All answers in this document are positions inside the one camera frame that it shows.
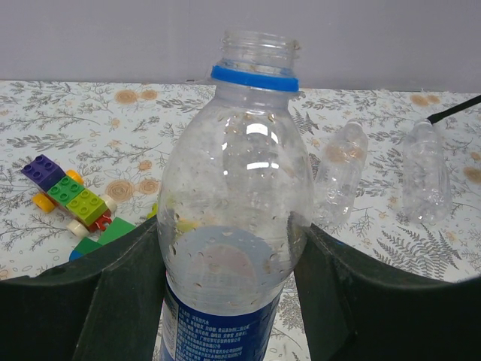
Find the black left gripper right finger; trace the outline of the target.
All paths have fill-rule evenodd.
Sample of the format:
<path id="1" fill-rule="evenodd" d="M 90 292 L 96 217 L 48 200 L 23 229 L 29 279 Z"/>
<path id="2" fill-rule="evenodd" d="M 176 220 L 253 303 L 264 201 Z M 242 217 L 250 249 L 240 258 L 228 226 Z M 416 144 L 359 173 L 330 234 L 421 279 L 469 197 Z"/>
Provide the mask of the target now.
<path id="1" fill-rule="evenodd" d="M 295 267 L 313 360 L 478 360 L 480 280 L 402 271 L 317 226 Z"/>

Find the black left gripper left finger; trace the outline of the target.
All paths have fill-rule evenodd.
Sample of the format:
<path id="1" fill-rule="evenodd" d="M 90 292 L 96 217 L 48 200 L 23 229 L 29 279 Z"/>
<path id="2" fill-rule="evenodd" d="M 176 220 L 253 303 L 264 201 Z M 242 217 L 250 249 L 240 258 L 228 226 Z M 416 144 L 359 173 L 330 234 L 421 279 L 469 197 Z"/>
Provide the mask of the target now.
<path id="1" fill-rule="evenodd" d="M 1 282 L 3 360 L 151 360 L 165 266 L 156 220 L 35 278 Z"/>

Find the clear bottle blue label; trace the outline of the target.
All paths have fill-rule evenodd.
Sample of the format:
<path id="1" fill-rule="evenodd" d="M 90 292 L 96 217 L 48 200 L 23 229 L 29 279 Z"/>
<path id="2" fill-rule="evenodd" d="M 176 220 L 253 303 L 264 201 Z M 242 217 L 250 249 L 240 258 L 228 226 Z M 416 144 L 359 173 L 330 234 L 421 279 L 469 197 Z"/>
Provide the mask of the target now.
<path id="1" fill-rule="evenodd" d="M 288 105 L 297 42 L 227 31 L 213 98 L 162 172 L 163 360 L 261 360 L 312 220 L 313 174 Z"/>

